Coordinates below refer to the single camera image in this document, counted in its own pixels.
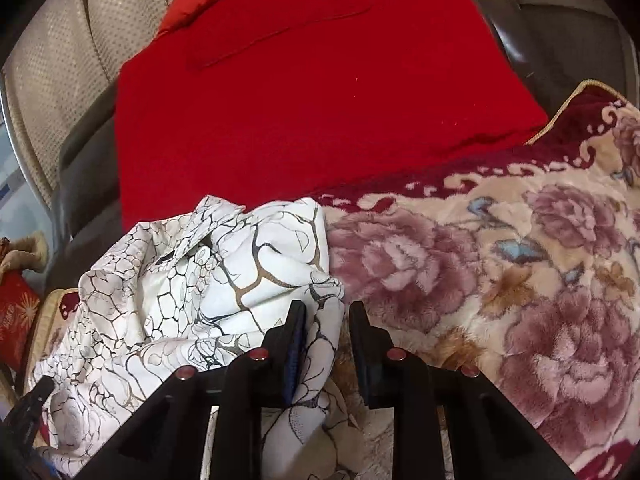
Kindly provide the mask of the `white crackle pattern coat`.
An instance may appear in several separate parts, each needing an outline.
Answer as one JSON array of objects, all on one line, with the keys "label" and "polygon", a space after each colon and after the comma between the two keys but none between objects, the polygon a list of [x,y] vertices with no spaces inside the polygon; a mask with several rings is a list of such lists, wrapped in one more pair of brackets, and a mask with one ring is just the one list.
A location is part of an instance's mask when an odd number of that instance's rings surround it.
[{"label": "white crackle pattern coat", "polygon": [[188,214],[141,222],[78,283],[79,304],[30,382],[55,388],[43,457],[81,471],[178,367],[216,370],[258,347],[292,301],[307,310],[293,403],[262,424],[268,479],[351,479],[362,437],[331,379],[344,288],[329,272],[326,222],[310,198],[252,211],[207,196]]}]

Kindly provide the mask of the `floral red beige blanket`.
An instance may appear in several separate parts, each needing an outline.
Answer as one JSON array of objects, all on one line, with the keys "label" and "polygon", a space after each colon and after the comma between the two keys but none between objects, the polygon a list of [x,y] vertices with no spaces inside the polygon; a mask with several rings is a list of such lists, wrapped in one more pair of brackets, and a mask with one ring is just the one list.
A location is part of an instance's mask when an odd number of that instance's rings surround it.
[{"label": "floral red beige blanket", "polygon": [[345,313],[331,379],[362,437],[352,479],[392,466],[367,414],[346,313],[428,364],[474,364],[581,479],[639,442],[639,113],[588,80],[528,143],[314,198]]}]

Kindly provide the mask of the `silver floor air conditioner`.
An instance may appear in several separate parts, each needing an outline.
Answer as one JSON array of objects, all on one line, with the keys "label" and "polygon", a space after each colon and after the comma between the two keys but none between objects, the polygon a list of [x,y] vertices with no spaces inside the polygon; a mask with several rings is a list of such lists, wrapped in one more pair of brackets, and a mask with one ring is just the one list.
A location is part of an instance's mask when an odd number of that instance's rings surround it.
[{"label": "silver floor air conditioner", "polygon": [[6,78],[1,76],[1,236],[16,242],[37,232],[42,233],[48,245],[46,266],[40,273],[26,271],[25,278],[29,284],[42,287],[51,267],[51,215],[18,146]]}]

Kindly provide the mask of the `large red cushion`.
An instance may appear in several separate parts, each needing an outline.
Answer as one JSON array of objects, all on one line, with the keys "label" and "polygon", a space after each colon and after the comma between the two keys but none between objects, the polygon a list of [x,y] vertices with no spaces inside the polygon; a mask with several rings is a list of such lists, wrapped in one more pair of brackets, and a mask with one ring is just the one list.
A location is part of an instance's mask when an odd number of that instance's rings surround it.
[{"label": "large red cushion", "polygon": [[120,70],[122,223],[510,148],[546,120],[474,0],[219,0]]}]

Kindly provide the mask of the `beige dotted curtain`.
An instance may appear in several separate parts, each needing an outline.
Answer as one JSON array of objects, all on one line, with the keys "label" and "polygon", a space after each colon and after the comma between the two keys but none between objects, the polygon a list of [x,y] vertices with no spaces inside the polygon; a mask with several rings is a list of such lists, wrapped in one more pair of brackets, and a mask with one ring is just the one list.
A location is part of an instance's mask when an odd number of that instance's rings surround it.
[{"label": "beige dotted curtain", "polygon": [[9,123],[34,192],[50,203],[70,130],[146,47],[172,0],[46,0],[4,63]]}]

